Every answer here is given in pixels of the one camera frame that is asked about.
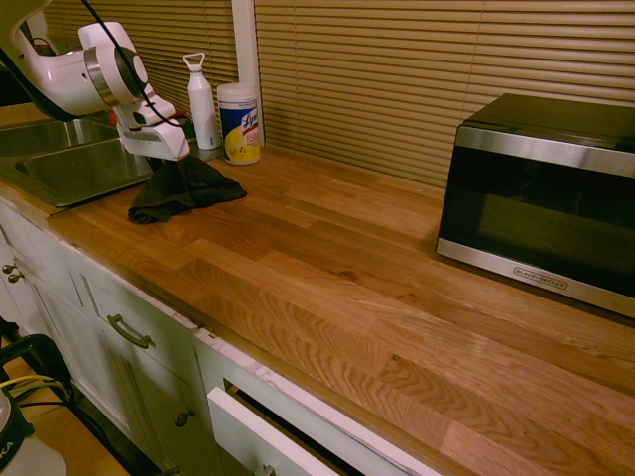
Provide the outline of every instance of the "beige blinds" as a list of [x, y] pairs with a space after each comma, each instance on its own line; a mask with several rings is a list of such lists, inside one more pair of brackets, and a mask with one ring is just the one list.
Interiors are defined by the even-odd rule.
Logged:
[[268, 143], [444, 186], [504, 92], [635, 106], [634, 1], [256, 0]]
[[[231, 0], [92, 0], [104, 21], [121, 23], [159, 95], [190, 112], [190, 73], [182, 56], [205, 52], [205, 76], [215, 89], [238, 80]], [[53, 0], [45, 10], [52, 34], [79, 48], [77, 30], [94, 23], [79, 0]]]

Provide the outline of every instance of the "white water bottle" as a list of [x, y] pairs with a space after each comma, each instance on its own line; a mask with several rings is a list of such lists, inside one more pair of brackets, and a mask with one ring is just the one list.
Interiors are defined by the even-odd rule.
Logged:
[[216, 149], [220, 147], [220, 138], [211, 85], [202, 75], [204, 61], [205, 53], [192, 53], [183, 56], [183, 62], [190, 70], [188, 99], [190, 100], [191, 118], [196, 130], [196, 142], [201, 149]]

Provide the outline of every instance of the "floor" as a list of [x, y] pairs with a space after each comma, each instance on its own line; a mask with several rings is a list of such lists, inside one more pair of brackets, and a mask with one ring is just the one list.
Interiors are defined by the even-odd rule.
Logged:
[[[11, 378], [34, 373], [21, 359], [8, 363], [4, 369]], [[23, 403], [58, 400], [50, 389], [41, 389]], [[28, 407], [23, 413], [34, 425], [36, 437], [63, 456], [67, 476], [130, 476], [69, 409]]]

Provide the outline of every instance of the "disinfecting wipes container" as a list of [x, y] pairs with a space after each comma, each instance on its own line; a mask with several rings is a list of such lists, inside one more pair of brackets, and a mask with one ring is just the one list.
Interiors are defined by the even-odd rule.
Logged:
[[253, 84], [234, 82], [218, 86], [218, 108], [225, 161], [247, 165], [260, 160], [258, 104]]

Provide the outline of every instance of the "black microwave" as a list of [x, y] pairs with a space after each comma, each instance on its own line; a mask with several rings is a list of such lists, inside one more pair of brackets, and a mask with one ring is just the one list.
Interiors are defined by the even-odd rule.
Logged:
[[437, 252], [635, 317], [635, 108], [505, 94], [463, 121]]

